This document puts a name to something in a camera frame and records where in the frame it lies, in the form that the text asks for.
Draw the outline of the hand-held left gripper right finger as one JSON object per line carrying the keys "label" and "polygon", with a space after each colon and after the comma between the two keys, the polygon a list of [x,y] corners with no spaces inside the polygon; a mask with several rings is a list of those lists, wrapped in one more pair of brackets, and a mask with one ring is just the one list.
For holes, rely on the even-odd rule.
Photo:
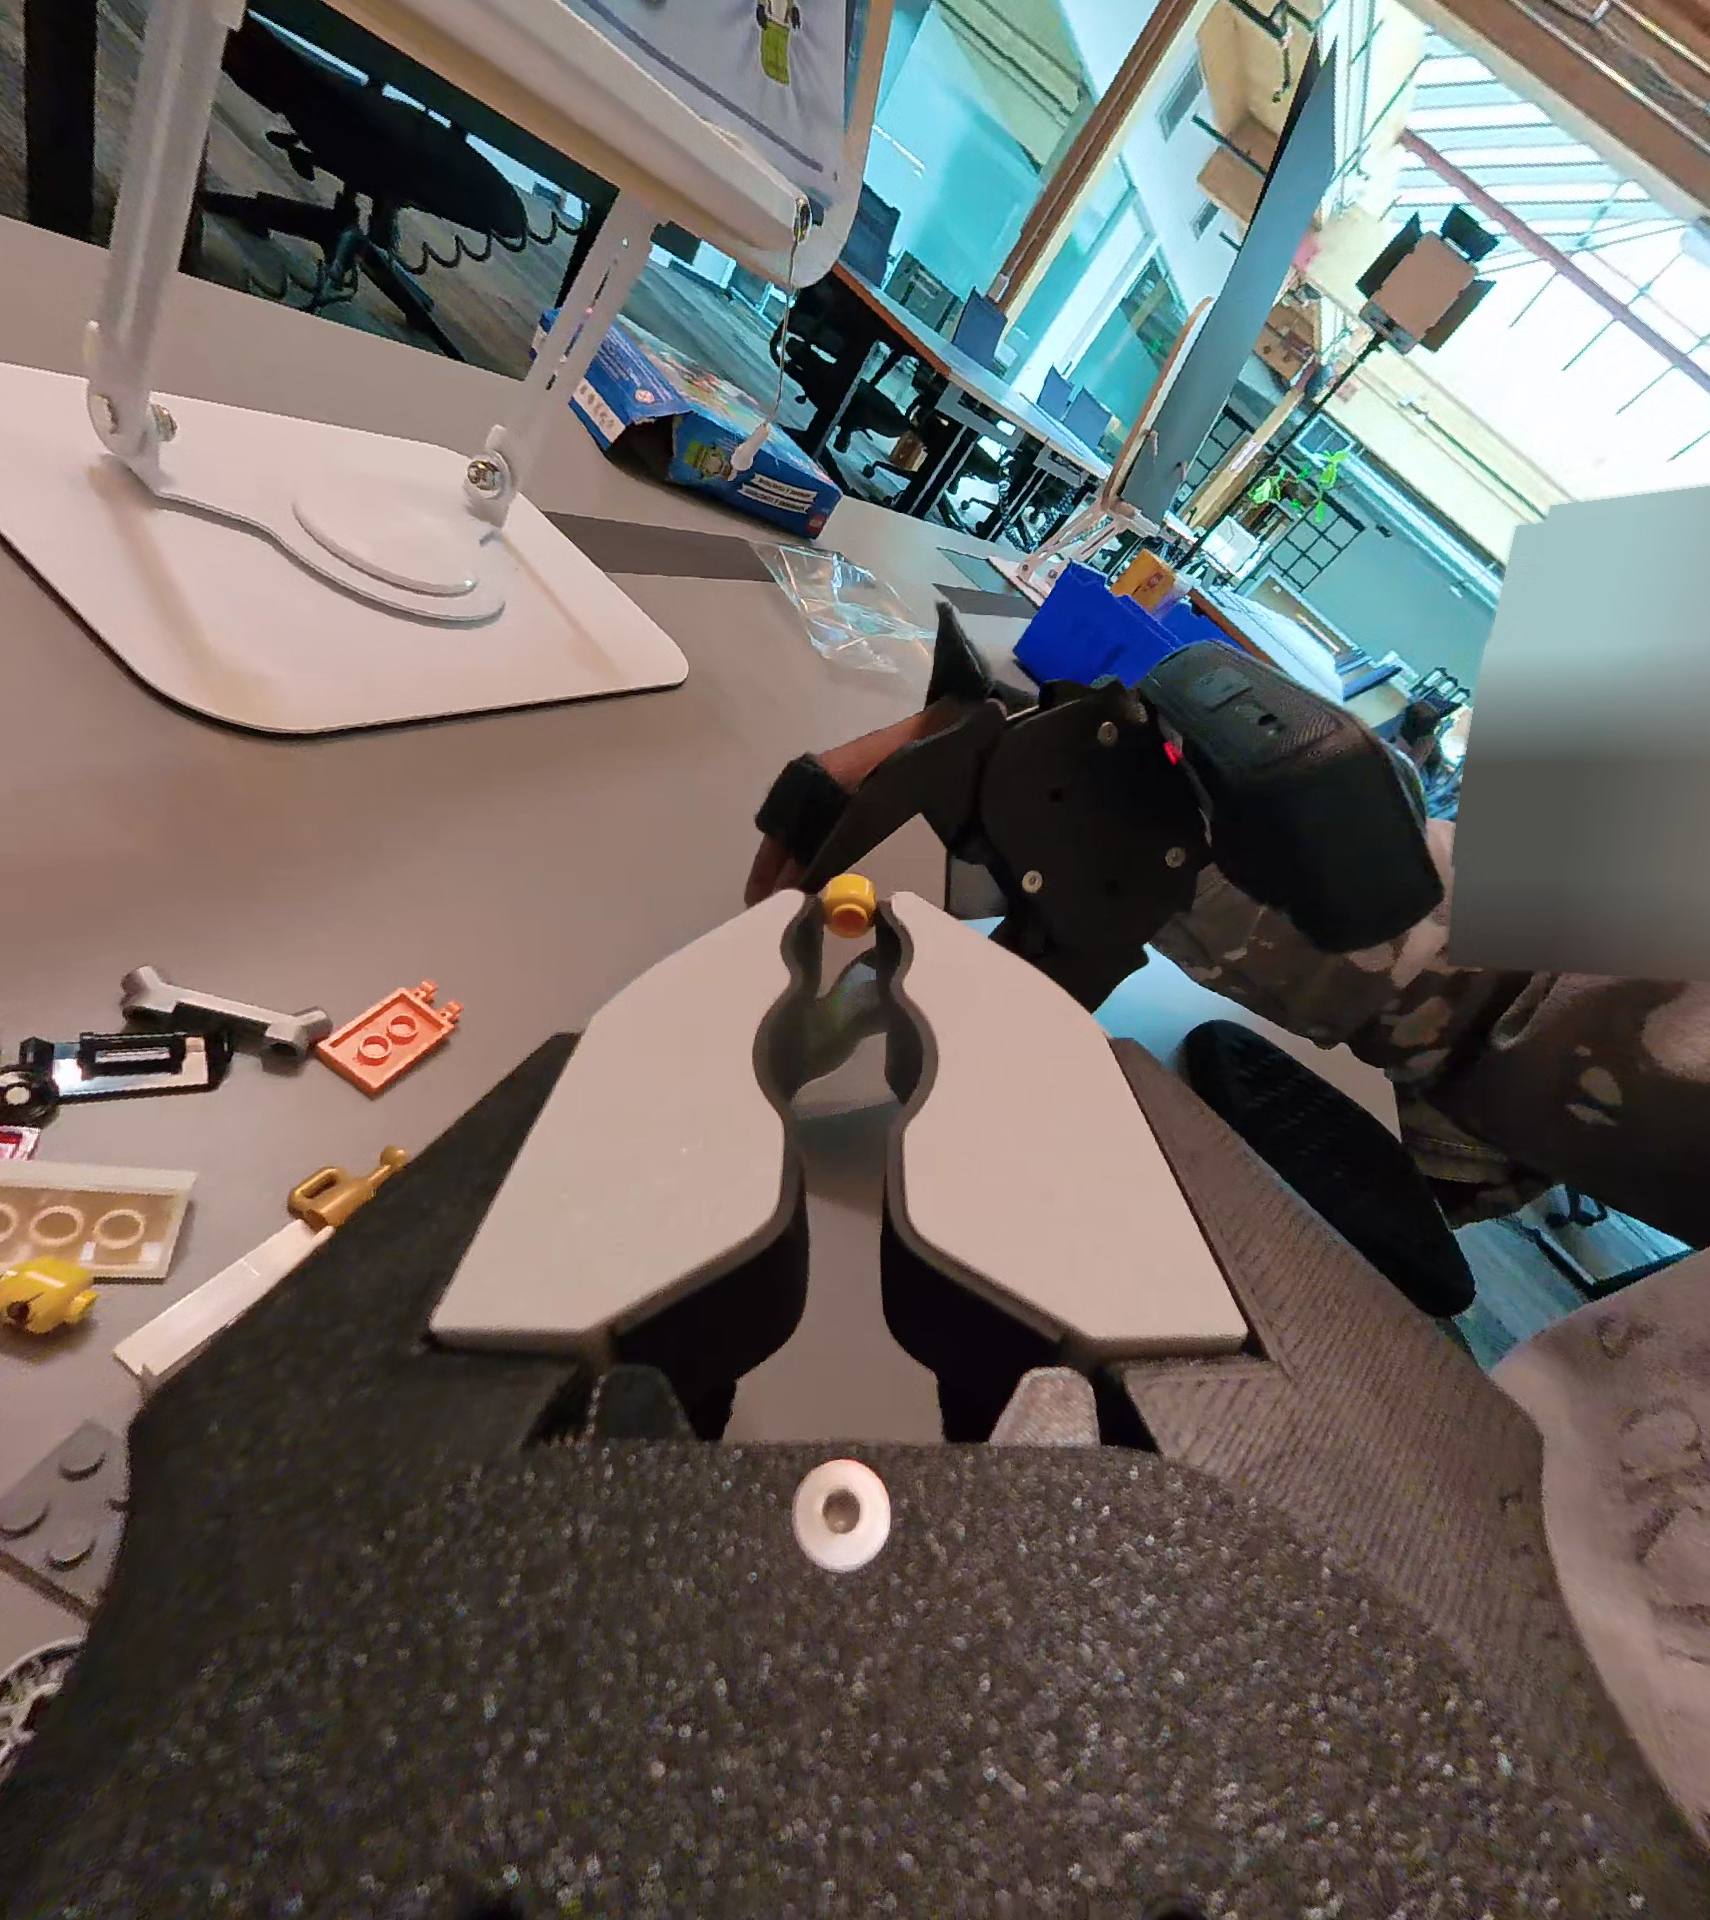
{"label": "hand-held left gripper right finger", "polygon": [[906,1245],[1078,1359],[1240,1351],[1247,1313],[1095,1013],[915,892],[886,925]]}

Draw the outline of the lego instruction booklet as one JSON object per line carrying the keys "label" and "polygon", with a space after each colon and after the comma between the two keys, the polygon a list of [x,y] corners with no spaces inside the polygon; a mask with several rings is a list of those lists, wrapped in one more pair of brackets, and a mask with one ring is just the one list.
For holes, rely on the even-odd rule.
{"label": "lego instruction booklet", "polygon": [[842,183],[860,1],[572,1],[645,70],[802,190]]}

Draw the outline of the clear bag of lego pieces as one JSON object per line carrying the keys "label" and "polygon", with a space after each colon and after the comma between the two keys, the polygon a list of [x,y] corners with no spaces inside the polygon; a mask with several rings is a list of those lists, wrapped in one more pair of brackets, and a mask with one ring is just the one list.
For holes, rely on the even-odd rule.
{"label": "clear bag of lego pieces", "polygon": [[863,673],[927,673],[934,628],[866,566],[789,539],[754,539],[753,550],[823,659]]}

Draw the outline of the pile of lego pieces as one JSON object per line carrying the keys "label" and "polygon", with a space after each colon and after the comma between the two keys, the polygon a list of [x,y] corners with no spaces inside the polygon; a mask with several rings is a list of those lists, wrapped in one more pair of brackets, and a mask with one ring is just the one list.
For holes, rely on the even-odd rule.
{"label": "pile of lego pieces", "polygon": [[[15,1060],[0,1058],[0,1345],[83,1332],[104,1283],[168,1279],[192,1211],[189,1170],[39,1159],[41,1130],[59,1111],[217,1091],[241,1049],[283,1067],[319,1060],[378,1095],[448,1044],[463,1013],[429,978],[337,1021],[142,966],[123,978],[121,1030],[24,1037]],[[107,1587],[127,1512],[124,1438],[88,1420],[0,1493],[0,1567],[83,1619]]]}

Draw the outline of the blue plastic bin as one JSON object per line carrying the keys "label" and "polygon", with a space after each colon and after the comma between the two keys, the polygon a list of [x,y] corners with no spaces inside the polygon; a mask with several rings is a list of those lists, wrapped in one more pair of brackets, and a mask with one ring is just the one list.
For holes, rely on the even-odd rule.
{"label": "blue plastic bin", "polygon": [[1073,562],[1016,638],[1012,659],[1036,688],[1106,680],[1132,688],[1162,659],[1205,642],[1226,642],[1226,633],[1182,591],[1148,607],[1112,589],[1105,574]]}

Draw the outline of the black office chair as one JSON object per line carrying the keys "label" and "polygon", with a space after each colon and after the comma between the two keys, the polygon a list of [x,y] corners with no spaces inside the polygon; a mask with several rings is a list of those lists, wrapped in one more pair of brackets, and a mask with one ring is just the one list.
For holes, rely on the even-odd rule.
{"label": "black office chair", "polygon": [[316,252],[309,311],[347,303],[369,280],[410,332],[458,359],[422,275],[527,252],[535,234],[517,185],[456,125],[393,98],[376,78],[350,78],[259,12],[226,37],[221,68],[280,120],[266,140],[293,172],[329,176],[337,192],[312,204],[200,183],[191,236],[214,216],[261,239],[303,239]]}

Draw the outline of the blue lego set box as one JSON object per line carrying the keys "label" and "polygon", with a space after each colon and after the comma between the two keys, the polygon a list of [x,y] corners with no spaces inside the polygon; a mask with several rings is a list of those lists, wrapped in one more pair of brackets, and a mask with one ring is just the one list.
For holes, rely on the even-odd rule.
{"label": "blue lego set box", "polygon": [[599,447],[653,480],[799,539],[819,539],[838,481],[746,391],[618,318],[572,391]]}

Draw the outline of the long wooden desk black legs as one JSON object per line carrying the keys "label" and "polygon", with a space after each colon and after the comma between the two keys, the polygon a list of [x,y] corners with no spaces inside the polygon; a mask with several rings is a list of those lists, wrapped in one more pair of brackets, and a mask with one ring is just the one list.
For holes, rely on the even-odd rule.
{"label": "long wooden desk black legs", "polygon": [[1093,443],[842,264],[795,293],[773,358],[811,410],[797,443],[840,483],[859,436],[916,443],[916,463],[874,460],[900,514],[964,530],[961,487],[993,486],[977,532],[996,539],[1040,492],[1077,505],[1108,481]]}

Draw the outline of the black textured oval pad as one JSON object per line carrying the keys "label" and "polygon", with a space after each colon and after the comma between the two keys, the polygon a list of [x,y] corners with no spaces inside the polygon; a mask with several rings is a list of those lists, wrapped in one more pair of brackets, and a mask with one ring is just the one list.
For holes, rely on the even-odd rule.
{"label": "black textured oval pad", "polygon": [[1261,1032],[1198,1023],[1181,1045],[1196,1095],[1418,1310],[1461,1318],[1474,1272],[1437,1193],[1368,1110]]}

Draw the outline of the white wire screen stand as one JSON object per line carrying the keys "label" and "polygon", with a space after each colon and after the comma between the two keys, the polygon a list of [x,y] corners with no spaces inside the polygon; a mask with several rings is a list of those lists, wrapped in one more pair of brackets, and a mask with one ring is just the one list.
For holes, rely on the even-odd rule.
{"label": "white wire screen stand", "polygon": [[157,4],[81,378],[0,359],[0,538],[167,702],[319,736],[678,688],[688,662],[531,500],[654,211],[624,192],[506,421],[458,458],[204,398],[154,363],[242,4]]}

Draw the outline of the person's right hand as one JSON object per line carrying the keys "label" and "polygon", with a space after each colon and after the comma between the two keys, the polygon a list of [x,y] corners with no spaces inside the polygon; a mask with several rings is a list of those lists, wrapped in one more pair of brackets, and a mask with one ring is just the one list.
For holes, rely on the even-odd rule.
{"label": "person's right hand", "polygon": [[771,796],[754,817],[762,838],[748,866],[743,904],[757,908],[785,892],[820,892],[857,871],[864,852],[845,845],[848,833],[842,827],[851,820],[851,808],[778,809]]}

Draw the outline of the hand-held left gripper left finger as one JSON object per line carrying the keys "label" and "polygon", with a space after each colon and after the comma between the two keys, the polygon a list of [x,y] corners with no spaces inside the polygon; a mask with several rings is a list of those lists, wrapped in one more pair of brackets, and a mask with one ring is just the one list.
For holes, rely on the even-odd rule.
{"label": "hand-held left gripper left finger", "polygon": [[684,943],[588,1019],[430,1313],[463,1351],[611,1357],[797,1208],[807,896]]}

